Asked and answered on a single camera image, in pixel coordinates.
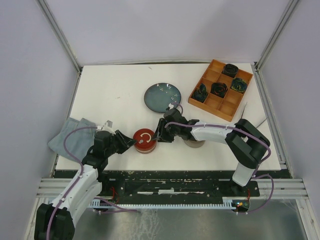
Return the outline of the green rolled napkin right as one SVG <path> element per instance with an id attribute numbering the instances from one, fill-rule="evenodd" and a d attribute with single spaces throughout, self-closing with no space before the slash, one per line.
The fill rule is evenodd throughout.
<path id="1" fill-rule="evenodd" d="M 238 93 L 244 94 L 247 90 L 248 84 L 239 77 L 232 80 L 230 88 Z"/>

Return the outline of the metal tongs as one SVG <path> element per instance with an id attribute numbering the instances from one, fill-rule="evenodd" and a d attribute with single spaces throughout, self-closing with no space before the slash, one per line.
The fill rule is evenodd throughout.
<path id="1" fill-rule="evenodd" d="M 247 104 L 248 104 L 248 102 L 246 102 L 245 105 L 244 105 L 244 107 L 243 107 L 243 110 L 242 110 L 240 119 L 244 119 L 244 113 L 245 113 Z M 264 122 L 267 121 L 267 119 L 268 119 L 268 117 L 266 117 L 263 121 L 261 121 L 258 125 L 256 125 L 255 128 L 258 129 Z"/>

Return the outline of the wooden compartment tray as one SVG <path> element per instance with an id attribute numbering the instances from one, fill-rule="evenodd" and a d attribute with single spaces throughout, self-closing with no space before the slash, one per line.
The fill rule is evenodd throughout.
<path id="1" fill-rule="evenodd" d="M 213 59 L 188 98 L 188 103 L 231 122 L 253 74 Z"/>

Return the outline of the left aluminium frame post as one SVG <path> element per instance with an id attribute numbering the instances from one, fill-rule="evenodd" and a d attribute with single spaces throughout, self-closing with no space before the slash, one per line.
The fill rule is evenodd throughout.
<path id="1" fill-rule="evenodd" d="M 66 55 L 68 56 L 69 60 L 71 61 L 73 67 L 75 70 L 80 73 L 82 70 L 81 65 L 79 64 L 77 57 L 75 53 L 73 52 L 67 38 L 65 37 L 65 34 L 63 33 L 63 30 L 59 26 L 52 10 L 50 9 L 50 6 L 46 0 L 36 0 L 36 3 L 40 7 L 42 13 L 44 14 L 44 17 L 48 21 L 51 29 L 53 30 L 57 40 L 61 44 L 63 50 L 65 51 Z"/>

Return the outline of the blue rolled napkin left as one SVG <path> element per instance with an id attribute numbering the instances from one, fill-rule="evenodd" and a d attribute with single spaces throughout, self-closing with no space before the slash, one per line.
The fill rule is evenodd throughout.
<path id="1" fill-rule="evenodd" d="M 191 98 L 198 102 L 204 103 L 207 96 L 208 96 L 207 88 L 203 83 L 201 83 L 200 86 L 196 88 L 196 90 L 193 92 Z"/>

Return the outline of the beige lunch box bowl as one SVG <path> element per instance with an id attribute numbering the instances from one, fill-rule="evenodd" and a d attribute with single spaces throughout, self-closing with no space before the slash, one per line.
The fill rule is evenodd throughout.
<path id="1" fill-rule="evenodd" d="M 185 140 L 184 143 L 190 148 L 200 148 L 205 144 L 205 140 L 202 141 L 193 141 L 193 140 Z"/>

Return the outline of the red lunch box lid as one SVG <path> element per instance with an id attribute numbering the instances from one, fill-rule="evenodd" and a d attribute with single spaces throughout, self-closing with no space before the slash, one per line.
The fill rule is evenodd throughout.
<path id="1" fill-rule="evenodd" d="M 133 135 L 133 139 L 137 141 L 135 145 L 149 147 L 156 144 L 156 141 L 152 140 L 153 135 L 154 135 L 154 132 L 151 129 L 148 129 L 148 128 L 139 129 Z"/>

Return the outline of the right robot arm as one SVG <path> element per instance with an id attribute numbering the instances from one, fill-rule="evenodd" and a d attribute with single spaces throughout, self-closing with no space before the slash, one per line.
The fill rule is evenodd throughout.
<path id="1" fill-rule="evenodd" d="M 225 144 L 238 161 L 229 183 L 231 193 L 242 195 L 261 163 L 271 155 L 270 141 L 248 120 L 234 124 L 213 124 L 192 119 L 177 122 L 160 118 L 152 140 L 171 143 L 178 136 L 186 141 L 210 141 Z"/>

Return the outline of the blue ceramic food plate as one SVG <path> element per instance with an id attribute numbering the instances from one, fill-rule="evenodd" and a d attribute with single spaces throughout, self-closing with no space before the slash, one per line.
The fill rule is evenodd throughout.
<path id="1" fill-rule="evenodd" d="M 172 103 L 181 103 L 181 92 L 170 83 L 160 82 L 150 86 L 144 93 L 145 105 L 156 113 L 165 113 Z"/>

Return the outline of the red steel lunch bowl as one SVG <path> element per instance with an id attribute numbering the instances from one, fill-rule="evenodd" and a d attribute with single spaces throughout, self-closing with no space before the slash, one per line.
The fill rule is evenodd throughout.
<path id="1" fill-rule="evenodd" d="M 141 154 L 149 154 L 151 153 L 155 148 L 156 148 L 156 144 L 150 145 L 150 146 L 142 146 L 139 144 L 135 144 L 134 147 L 135 149 L 141 153 Z"/>

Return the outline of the orange black rolled napkin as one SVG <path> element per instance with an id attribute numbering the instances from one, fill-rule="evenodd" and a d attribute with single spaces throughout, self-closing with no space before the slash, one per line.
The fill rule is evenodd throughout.
<path id="1" fill-rule="evenodd" d="M 210 93 L 214 94 L 220 98 L 224 98 L 226 93 L 228 91 L 228 87 L 225 83 L 223 82 L 214 82 L 211 85 L 211 90 Z"/>

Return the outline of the dark rolled napkin top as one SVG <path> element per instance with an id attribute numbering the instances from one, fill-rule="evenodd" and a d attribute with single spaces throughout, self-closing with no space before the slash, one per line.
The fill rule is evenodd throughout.
<path id="1" fill-rule="evenodd" d="M 239 68 L 231 63 L 226 64 L 222 69 L 222 74 L 234 78 L 239 71 Z"/>

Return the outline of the aluminium frame post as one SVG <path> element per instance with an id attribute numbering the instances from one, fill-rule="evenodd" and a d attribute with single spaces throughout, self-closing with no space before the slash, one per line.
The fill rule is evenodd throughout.
<path id="1" fill-rule="evenodd" d="M 63 30 L 59 26 L 52 10 L 50 9 L 50 6 L 46 0 L 36 0 L 36 3 L 40 7 L 42 13 L 44 14 L 44 17 L 48 21 L 51 29 L 53 30 L 57 40 L 61 44 L 63 50 L 65 51 L 66 55 L 68 56 L 69 60 L 71 61 L 73 67 L 75 70 L 80 73 L 82 70 L 81 65 L 79 64 L 77 57 L 75 53 L 73 52 L 67 38 L 65 37 L 65 34 L 63 33 Z"/>
<path id="2" fill-rule="evenodd" d="M 297 9 L 300 0 L 290 0 L 286 5 L 277 25 L 269 38 L 259 60 L 254 64 L 256 71 L 260 71 L 263 66 L 265 65 L 269 55 L 271 54 L 273 48 L 275 47 L 278 39 L 280 38 L 281 34 L 283 33 L 284 29 L 286 28 L 287 24 L 289 23 L 291 17 L 293 16 L 295 10 Z"/>

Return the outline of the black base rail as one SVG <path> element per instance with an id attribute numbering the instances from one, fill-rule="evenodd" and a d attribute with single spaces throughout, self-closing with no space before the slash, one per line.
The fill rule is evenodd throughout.
<path id="1" fill-rule="evenodd" d="M 104 171 L 98 197 L 119 201 L 135 195 L 207 195 L 249 199 L 260 196 L 258 183 L 239 186 L 231 171 Z"/>

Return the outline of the right aluminium frame post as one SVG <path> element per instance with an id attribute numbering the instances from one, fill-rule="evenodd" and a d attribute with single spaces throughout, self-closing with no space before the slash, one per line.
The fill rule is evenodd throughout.
<path id="1" fill-rule="evenodd" d="M 273 48 L 275 47 L 278 39 L 280 38 L 281 34 L 283 33 L 284 29 L 286 28 L 287 24 L 289 23 L 291 17 L 293 16 L 295 10 L 297 9 L 300 0 L 290 0 L 286 5 L 277 25 L 269 38 L 259 60 L 254 64 L 256 71 L 260 71 L 263 66 L 265 65 L 269 55 L 271 54 Z"/>

